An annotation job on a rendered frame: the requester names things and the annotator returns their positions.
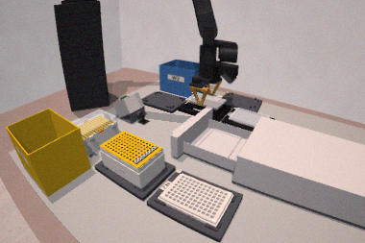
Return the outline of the yellow open-top bin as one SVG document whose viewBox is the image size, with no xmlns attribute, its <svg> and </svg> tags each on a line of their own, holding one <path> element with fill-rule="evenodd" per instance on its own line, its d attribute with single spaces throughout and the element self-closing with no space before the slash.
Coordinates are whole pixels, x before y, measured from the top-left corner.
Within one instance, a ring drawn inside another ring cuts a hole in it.
<svg viewBox="0 0 365 243">
<path fill-rule="evenodd" d="M 80 128 L 51 109 L 6 129 L 22 164 L 48 197 L 91 168 Z"/>
</svg>

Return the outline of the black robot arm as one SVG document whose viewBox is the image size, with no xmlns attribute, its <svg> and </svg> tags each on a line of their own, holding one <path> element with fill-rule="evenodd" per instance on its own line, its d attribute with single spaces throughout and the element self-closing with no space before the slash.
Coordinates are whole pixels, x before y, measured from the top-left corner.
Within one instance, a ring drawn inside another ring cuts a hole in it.
<svg viewBox="0 0 365 243">
<path fill-rule="evenodd" d="M 228 84 L 231 84 L 238 75 L 238 66 L 226 62 L 237 63 L 238 45 L 236 42 L 215 39 L 217 37 L 217 26 L 210 0 L 192 0 L 199 33 L 203 39 L 200 45 L 200 61 L 216 61 L 216 63 L 204 63 L 203 78 L 215 79 L 222 76 Z M 219 75 L 219 74 L 220 75 Z"/>
</svg>

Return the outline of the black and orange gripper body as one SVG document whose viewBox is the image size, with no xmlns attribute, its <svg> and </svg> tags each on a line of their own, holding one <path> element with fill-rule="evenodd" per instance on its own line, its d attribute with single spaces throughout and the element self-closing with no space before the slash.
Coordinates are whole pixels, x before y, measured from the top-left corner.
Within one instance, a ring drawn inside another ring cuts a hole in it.
<svg viewBox="0 0 365 243">
<path fill-rule="evenodd" d="M 222 81 L 221 76 L 216 77 L 215 79 L 206 79 L 203 78 L 203 69 L 204 69 L 204 63 L 215 63 L 216 61 L 199 61 L 199 74 L 192 77 L 192 83 L 190 83 L 190 86 L 202 88 L 204 85 L 199 85 L 199 83 L 204 82 L 204 84 L 217 84 L 218 82 Z"/>
</svg>

